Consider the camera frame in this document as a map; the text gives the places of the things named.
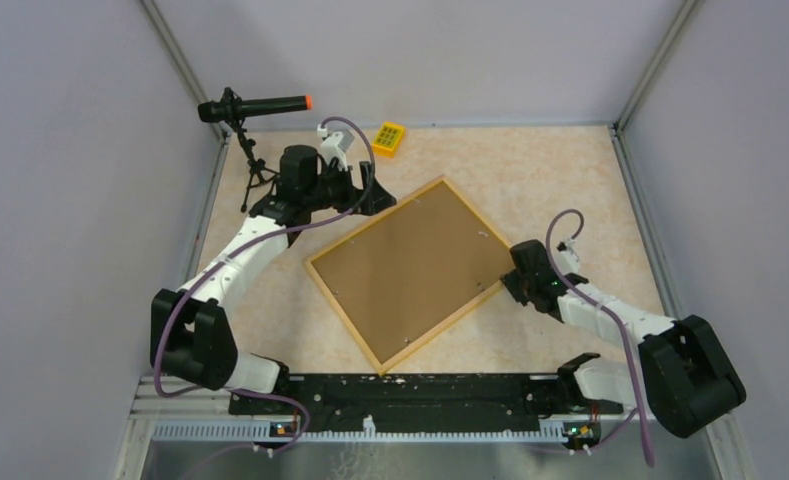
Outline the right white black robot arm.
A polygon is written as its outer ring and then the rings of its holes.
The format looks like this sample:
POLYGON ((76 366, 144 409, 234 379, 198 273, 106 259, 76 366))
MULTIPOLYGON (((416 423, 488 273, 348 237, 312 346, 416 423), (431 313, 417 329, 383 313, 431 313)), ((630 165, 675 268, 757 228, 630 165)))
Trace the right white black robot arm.
POLYGON ((559 404, 582 412, 595 400, 635 408, 635 394, 669 433, 688 438, 747 400, 740 376, 711 324, 654 314, 609 295, 579 275, 567 243, 554 254, 537 240, 509 250, 513 268, 501 281, 513 299, 573 327, 588 330, 631 360, 583 354, 566 363, 556 385, 559 404))

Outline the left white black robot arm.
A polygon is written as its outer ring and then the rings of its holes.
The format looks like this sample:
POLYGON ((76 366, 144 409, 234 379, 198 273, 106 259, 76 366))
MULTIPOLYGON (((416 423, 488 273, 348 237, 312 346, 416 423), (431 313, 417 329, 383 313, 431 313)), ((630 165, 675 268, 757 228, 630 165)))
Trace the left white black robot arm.
POLYGON ((338 157, 325 159, 308 145, 284 149, 271 190, 249 209, 233 240, 187 283, 154 296, 150 360, 160 395, 169 396, 161 377, 170 375, 191 388, 252 391, 267 413, 287 407, 291 388, 279 379, 281 363, 241 352, 229 315, 265 268, 317 227, 313 213, 373 216, 396 204, 376 179, 374 158, 360 162, 359 171, 362 184, 355 186, 351 168, 338 157))

